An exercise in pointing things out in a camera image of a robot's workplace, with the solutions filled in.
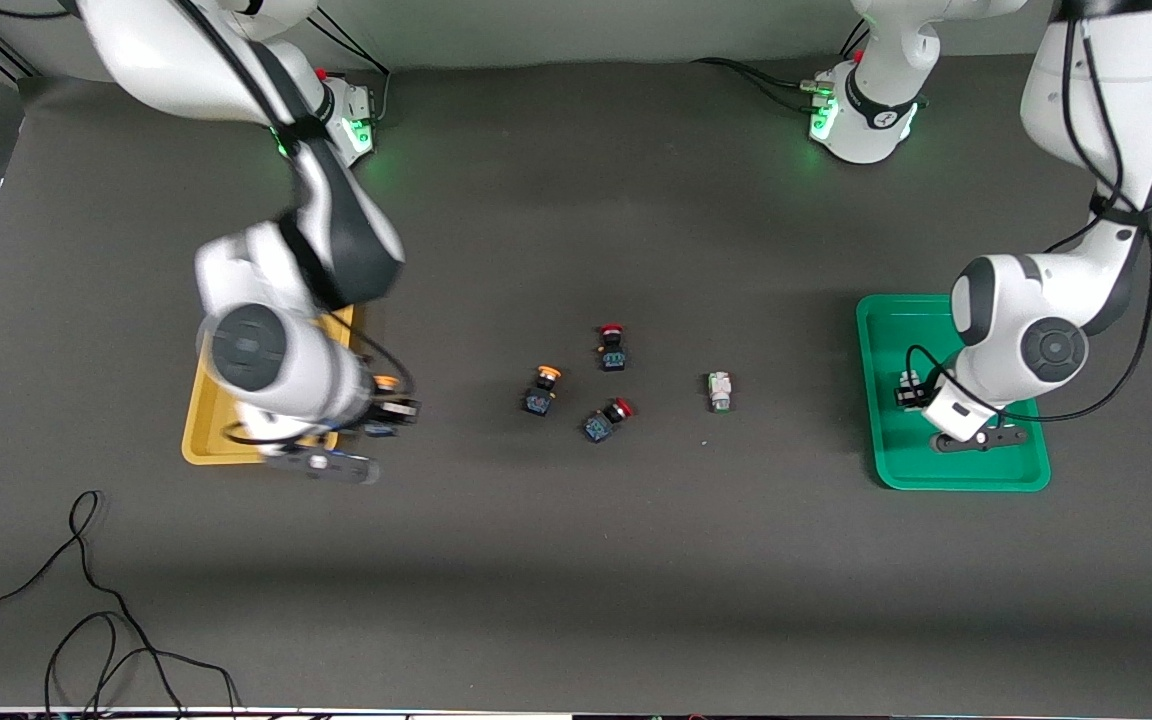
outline green tray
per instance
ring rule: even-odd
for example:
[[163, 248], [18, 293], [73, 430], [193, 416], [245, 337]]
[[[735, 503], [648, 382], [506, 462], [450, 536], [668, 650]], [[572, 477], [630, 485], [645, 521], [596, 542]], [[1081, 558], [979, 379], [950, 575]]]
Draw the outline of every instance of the green tray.
[[[923, 414], [896, 406], [896, 386], [905, 372], [905, 349], [927, 347], [946, 359], [961, 350], [947, 295], [870, 295], [856, 306], [861, 332], [861, 358], [869, 397], [869, 429], [874, 439], [878, 477], [892, 488], [941, 491], [1034, 492], [1047, 486], [1051, 463], [1043, 425], [1018, 423], [1028, 429], [1029, 442], [986, 452], [932, 450], [937, 433]], [[926, 359], [914, 362], [914, 372], [927, 378]], [[1016, 402], [1009, 410], [1037, 415], [1033, 400]]]

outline white robot link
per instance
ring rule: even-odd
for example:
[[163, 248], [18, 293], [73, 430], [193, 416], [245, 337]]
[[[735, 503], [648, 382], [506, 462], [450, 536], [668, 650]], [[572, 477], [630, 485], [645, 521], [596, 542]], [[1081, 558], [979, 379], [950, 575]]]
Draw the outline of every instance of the white robot link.
[[[812, 137], [838, 158], [876, 162], [908, 135], [914, 98], [940, 54], [929, 22], [1010, 13], [1023, 0], [852, 3], [870, 25], [869, 46], [858, 65], [818, 76], [841, 78], [846, 91], [825, 94]], [[1029, 137], [1087, 168], [1096, 190], [1071, 250], [986, 255], [952, 288], [964, 348], [948, 364], [952, 377], [925, 393], [923, 414], [961, 442], [996, 410], [1069, 382], [1087, 361], [1087, 336], [1129, 304], [1135, 259], [1152, 238], [1152, 0], [1056, 0], [1020, 114]]]
[[357, 92], [320, 82], [287, 41], [260, 41], [312, 8], [77, 0], [97, 53], [129, 94], [180, 118], [268, 126], [287, 149], [296, 209], [207, 242], [195, 263], [206, 311], [200, 354], [211, 377], [237, 400], [248, 439], [265, 455], [335, 429], [387, 434], [416, 415], [410, 387], [376, 392], [364, 361], [317, 325], [325, 311], [384, 296], [402, 268], [403, 249], [348, 172], [348, 138], [332, 131], [333, 120], [323, 122], [325, 97], [333, 99], [326, 101], [329, 114], [340, 118]]

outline gray tabletop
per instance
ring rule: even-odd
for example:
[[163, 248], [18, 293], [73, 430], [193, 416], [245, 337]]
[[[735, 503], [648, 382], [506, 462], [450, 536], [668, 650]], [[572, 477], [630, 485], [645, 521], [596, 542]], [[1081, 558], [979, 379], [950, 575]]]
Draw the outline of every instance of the gray tabletop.
[[[869, 168], [719, 68], [402, 73], [358, 176], [410, 259], [369, 325], [425, 410], [364, 446], [370, 488], [179, 455], [192, 253], [287, 204], [268, 132], [32, 88], [0, 192], [0, 592], [104, 488], [97, 573], [250, 705], [1152, 717], [1152, 341], [1114, 404], [1048, 429], [1037, 495], [870, 469], [856, 301], [946, 291], [1084, 218], [1087, 174], [1020, 127], [1028, 67], [943, 60]], [[1100, 395], [1138, 313], [1044, 409]], [[600, 323], [628, 372], [596, 372]], [[544, 420], [516, 407], [539, 363], [567, 370]], [[713, 369], [735, 414], [705, 414]], [[639, 416], [582, 441], [612, 395]], [[0, 705], [40, 702], [60, 635], [106, 606], [76, 562], [0, 611]], [[74, 697], [103, 643], [63, 657]], [[120, 702], [161, 705], [150, 675]]]

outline yellow tray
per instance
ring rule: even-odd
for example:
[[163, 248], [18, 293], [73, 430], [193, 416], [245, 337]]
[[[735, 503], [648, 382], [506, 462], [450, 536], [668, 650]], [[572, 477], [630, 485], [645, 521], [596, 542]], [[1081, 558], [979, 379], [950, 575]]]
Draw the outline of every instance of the yellow tray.
[[[340, 319], [353, 325], [353, 305], [340, 310]], [[349, 331], [340, 327], [331, 319], [320, 319], [319, 325], [328, 333], [328, 338], [346, 347], [349, 346]], [[180, 438], [180, 455], [196, 465], [244, 465], [260, 462], [262, 454], [257, 448], [228, 441], [220, 433], [225, 425], [237, 423], [238, 415], [234, 411], [234, 397], [218, 386], [207, 376], [206, 361], [198, 357], [198, 366], [194, 373], [194, 392], [189, 393], [189, 414], [184, 419], [184, 437]], [[324, 445], [328, 448], [338, 446], [339, 433], [328, 433]]]

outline table surface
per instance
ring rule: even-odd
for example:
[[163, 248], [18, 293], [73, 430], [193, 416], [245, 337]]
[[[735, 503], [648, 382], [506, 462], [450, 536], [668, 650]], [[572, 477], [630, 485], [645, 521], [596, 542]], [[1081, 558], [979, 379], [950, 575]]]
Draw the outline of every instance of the table surface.
[[[865, 168], [721, 68], [402, 73], [357, 172], [410, 260], [369, 327], [425, 407], [364, 446], [365, 488], [179, 455], [194, 250], [287, 204], [268, 132], [32, 86], [0, 192], [0, 593], [101, 488], [96, 573], [248, 705], [1152, 717], [1152, 338], [1114, 404], [1048, 429], [1037, 495], [893, 492], [871, 467], [856, 301], [1083, 222], [1087, 174], [1021, 129], [1028, 67], [945, 59]], [[1100, 395], [1138, 318], [1044, 409]], [[602, 323], [626, 373], [594, 370]], [[566, 369], [543, 420], [517, 410], [539, 363]], [[717, 369], [735, 414], [705, 411]], [[613, 395], [641, 414], [582, 441]], [[104, 607], [77, 558], [1, 607], [0, 705], [41, 702], [60, 635]], [[104, 642], [61, 659], [71, 696]], [[162, 705], [151, 675], [119, 700]]]

